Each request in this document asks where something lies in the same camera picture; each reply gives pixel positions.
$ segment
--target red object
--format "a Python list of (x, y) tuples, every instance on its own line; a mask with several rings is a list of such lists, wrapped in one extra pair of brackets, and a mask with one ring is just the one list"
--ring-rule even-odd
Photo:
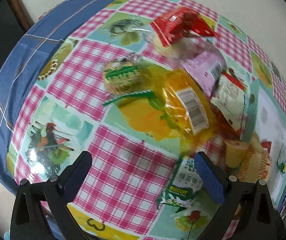
[(191, 214), (190, 217), (188, 218), (190, 221), (195, 221), (198, 220), (200, 218), (200, 214), (201, 212), (198, 210), (194, 210)]
[(272, 145), (272, 142), (267, 142), (267, 141), (261, 142), (261, 146), (267, 149), (268, 154), (270, 154), (271, 145)]
[(163, 46), (170, 46), (180, 38), (187, 37), (190, 31), (198, 36), (216, 35), (197, 11), (187, 7), (178, 7), (158, 17), (152, 21), (151, 26), (158, 34)]

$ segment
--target checkered tablecloth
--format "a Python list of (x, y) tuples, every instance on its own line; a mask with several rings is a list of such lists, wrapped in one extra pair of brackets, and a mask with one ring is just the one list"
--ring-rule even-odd
[[(252, 75), (251, 50), (269, 68), (270, 60), (249, 36), (242, 36), (242, 32), (237, 35), (226, 24), (225, 18), (222, 19), (216, 12), (192, 0), (125, 1), (99, 11), (74, 30), (69, 38), (77, 40), (77, 45), (62, 60), (58, 70), (48, 78), (47, 83), (36, 82), (32, 87), (15, 124), (11, 141), (17, 151), (14, 176), (17, 183), (22, 178), (33, 183), (44, 180), (42, 176), (33, 173), (33, 168), (28, 164), (22, 150), (22, 144), (30, 142), (30, 135), (27, 135), (26, 131), (33, 125), (33, 114), (46, 96), (53, 101), (53, 104), (47, 107), (54, 110), (60, 107), (60, 113), (68, 111), (69, 114), (78, 116), (82, 122), (85, 120), (91, 124), (89, 139), (81, 138), (80, 145), (92, 154), (93, 165), (73, 205), (97, 221), (124, 230), (140, 239), (160, 240), (164, 238), (149, 235), (159, 216), (155, 200), (165, 186), (177, 157), (127, 134), (117, 126), (112, 127), (105, 121), (110, 108), (102, 106), (102, 102), (106, 100), (106, 92), (101, 76), (102, 66), (99, 63), (125, 57), (133, 51), (141, 54), (145, 60), (169, 70), (172, 62), (144, 41), (123, 46), (116, 35), (110, 41), (103, 36), (98, 38), (95, 36), (97, 29), (104, 26), (101, 29), (108, 32), (110, 25), (106, 22), (111, 22), (112, 19), (121, 21), (132, 17), (151, 21), (178, 5), (183, 5), (199, 11), (213, 22), (215, 31), (220, 35), (220, 38), (212, 39), (213, 44), (224, 57), (229, 57), (245, 69), (250, 76), (250, 82), (256, 79)], [(272, 69), (271, 75), (273, 94), (286, 113), (286, 83), (277, 78)], [(52, 122), (58, 122), (56, 117), (52, 118)], [(215, 164), (224, 167), (223, 140), (227, 138), (227, 134), (220, 132), (200, 146), (199, 150), (203, 150)], [(224, 239), (233, 234), (236, 225), (237, 221), (231, 223)]]

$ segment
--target metal screw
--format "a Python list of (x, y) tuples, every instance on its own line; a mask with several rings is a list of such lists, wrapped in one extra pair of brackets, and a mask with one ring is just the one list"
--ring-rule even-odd
[(228, 177), (228, 179), (229, 179), (230, 181), (233, 181), (233, 182), (237, 181), (237, 177), (235, 177), (234, 175), (230, 175), (230, 176)]
[(58, 180), (58, 176), (57, 175), (52, 175), (50, 178), (49, 178), (49, 181), (51, 182), (54, 182), (54, 181), (57, 181)]
[(259, 180), (259, 184), (261, 184), (262, 186), (264, 186), (264, 185), (266, 184), (266, 182), (265, 182), (265, 180), (260, 179), (260, 180)]
[(28, 181), (27, 179), (22, 179), (22, 180), (21, 180), (21, 185), (22, 185), (22, 186), (26, 185), (26, 184), (27, 184), (27, 181)]

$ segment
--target yellow snack package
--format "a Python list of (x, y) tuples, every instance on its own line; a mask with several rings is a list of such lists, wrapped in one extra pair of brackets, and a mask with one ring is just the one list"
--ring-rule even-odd
[(185, 70), (177, 69), (166, 75), (162, 97), (166, 112), (193, 145), (204, 143), (216, 134), (217, 121), (209, 102)]

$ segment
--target red and white package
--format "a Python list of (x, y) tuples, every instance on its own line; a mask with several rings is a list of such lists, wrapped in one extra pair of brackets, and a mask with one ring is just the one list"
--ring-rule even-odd
[(203, 37), (216, 35), (197, 11), (187, 7), (178, 7), (158, 17), (151, 22), (151, 26), (164, 47), (191, 34)]

